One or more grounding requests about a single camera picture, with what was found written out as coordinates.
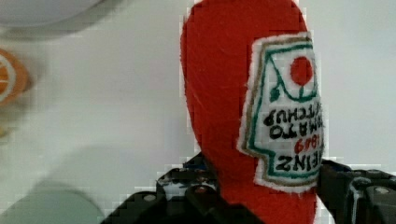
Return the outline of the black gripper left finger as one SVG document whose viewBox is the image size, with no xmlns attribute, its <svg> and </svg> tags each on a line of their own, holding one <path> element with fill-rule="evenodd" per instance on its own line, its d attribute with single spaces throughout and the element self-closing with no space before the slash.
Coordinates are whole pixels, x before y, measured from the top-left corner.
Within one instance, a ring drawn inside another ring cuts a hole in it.
<svg viewBox="0 0 396 224">
<path fill-rule="evenodd" d="M 217 177 L 201 154 L 136 192 L 100 224 L 264 224 L 241 204 L 220 196 Z"/>
</svg>

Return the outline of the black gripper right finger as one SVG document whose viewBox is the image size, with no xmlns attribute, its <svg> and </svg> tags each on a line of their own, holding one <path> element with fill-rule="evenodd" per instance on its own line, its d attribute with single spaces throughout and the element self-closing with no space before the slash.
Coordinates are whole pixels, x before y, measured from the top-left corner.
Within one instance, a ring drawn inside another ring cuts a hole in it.
<svg viewBox="0 0 396 224">
<path fill-rule="evenodd" d="M 396 224 L 396 182 L 389 173 L 324 160 L 318 196 L 335 224 Z"/>
</svg>

